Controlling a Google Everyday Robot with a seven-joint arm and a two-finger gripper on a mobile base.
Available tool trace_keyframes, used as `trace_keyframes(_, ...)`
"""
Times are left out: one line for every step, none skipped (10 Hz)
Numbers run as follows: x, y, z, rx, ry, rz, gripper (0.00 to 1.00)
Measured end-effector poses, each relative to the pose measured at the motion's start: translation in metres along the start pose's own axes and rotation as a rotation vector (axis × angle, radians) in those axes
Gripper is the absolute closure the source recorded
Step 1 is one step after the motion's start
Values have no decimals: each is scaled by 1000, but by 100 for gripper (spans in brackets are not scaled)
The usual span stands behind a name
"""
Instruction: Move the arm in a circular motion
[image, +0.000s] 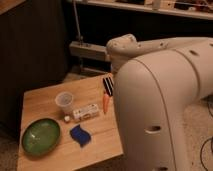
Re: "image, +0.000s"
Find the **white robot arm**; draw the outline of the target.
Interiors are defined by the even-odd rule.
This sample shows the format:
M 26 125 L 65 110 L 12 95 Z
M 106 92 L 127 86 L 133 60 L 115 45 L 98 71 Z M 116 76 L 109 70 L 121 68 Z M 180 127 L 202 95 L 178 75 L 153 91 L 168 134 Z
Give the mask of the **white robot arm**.
M 213 94 L 213 38 L 127 34 L 106 49 L 127 171 L 189 171 L 182 114 Z

